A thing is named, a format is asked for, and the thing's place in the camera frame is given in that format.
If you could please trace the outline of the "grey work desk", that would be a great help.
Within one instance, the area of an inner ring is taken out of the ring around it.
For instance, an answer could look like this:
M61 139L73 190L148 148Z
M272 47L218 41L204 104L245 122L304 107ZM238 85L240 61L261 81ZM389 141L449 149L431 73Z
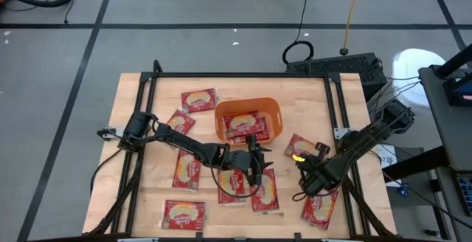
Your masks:
M472 172L472 107L451 106L432 68L419 69L419 76L450 166Z

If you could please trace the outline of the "orange plastic basket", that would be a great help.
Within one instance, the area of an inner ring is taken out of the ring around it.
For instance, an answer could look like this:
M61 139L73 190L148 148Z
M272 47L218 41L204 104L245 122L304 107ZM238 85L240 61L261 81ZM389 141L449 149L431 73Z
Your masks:
M233 142L226 135L223 118L258 111L265 117L268 124L269 138L262 143L274 141L283 131L282 115L279 103L271 97L258 97L242 100L227 100L219 102L215 107L215 133L220 141Z

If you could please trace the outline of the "black pole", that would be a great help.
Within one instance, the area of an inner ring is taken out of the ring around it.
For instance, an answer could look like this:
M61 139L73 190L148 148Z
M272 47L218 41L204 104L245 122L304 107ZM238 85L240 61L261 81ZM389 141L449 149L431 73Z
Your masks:
M440 78L447 77L469 61L472 61L472 44L469 44L442 66L434 69L434 73Z

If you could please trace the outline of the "black device on desk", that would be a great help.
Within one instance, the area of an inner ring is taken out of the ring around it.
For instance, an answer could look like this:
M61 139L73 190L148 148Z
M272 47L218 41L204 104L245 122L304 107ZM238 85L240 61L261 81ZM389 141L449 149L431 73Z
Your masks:
M444 82L445 95L451 106L472 107L472 72Z

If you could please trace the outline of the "black desk leg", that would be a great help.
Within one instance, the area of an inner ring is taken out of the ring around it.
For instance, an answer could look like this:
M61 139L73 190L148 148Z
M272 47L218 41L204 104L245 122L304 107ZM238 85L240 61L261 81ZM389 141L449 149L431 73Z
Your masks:
M419 155L400 161L395 165L383 168L383 177L386 182L393 182L407 176L426 172L436 167L447 167L450 165L448 156L443 146L431 149Z

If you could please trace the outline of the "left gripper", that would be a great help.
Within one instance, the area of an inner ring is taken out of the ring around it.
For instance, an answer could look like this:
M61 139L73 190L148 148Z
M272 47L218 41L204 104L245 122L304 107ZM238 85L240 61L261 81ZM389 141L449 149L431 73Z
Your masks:
M262 170L270 167L273 162L266 162L265 152L271 152L270 149L264 148L257 142L255 135L246 137L247 151L237 150L232 152L232 161L230 163L232 169L240 170L246 177L250 186L261 184Z

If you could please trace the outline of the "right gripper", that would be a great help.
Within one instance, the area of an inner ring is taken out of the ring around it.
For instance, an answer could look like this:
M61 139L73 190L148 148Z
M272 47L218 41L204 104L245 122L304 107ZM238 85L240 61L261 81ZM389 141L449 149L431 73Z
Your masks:
M322 193L335 190L334 184L323 174L322 170L330 147L317 142L316 149L319 151L317 156L293 155L293 159L297 162L296 167L300 171L299 186L302 192L309 197L319 196Z

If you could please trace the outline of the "black aluminium table frame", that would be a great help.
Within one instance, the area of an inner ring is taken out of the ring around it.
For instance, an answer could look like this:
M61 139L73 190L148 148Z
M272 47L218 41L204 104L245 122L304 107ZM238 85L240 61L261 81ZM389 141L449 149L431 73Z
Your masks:
M209 169L201 172L198 191L171 187L178 151L153 142L142 155L143 166L137 194L124 204L119 231L136 237L195 238L192 230L162 229L161 217L166 200L202 201L206 215L204 238L349 238L370 234L374 229L355 203L335 203L328 229L311 226L301 218L302 202L292 200L299 191L299 174L285 148L293 134L313 142L334 145L335 125L348 124L355 129L369 124L369 115L358 75L342 74L338 83L305 75L282 72L164 72L149 93L147 78L140 73L124 73L113 87L114 103L109 125L123 127L132 113L150 109L166 121L181 105L187 91L215 89L220 101L270 97L281 109L281 134L267 144L266 158L274 167L280 208L266 214L255 213L249 204L225 207L218 203L218 191Z

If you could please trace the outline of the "white paper sheet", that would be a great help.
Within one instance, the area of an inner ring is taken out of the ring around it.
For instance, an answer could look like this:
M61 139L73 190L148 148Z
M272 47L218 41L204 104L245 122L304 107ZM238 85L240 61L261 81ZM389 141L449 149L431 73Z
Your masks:
M395 147L392 145L380 144L377 147L376 153L380 157L382 168L395 165L398 161L395 153Z

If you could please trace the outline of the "black computer tower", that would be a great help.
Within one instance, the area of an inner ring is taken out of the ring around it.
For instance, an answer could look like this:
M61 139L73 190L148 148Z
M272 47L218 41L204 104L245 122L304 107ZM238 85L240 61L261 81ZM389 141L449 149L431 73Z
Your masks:
M307 74L309 71L313 74L358 74L367 102L387 84L381 59L373 52L293 62L286 66L287 73Z

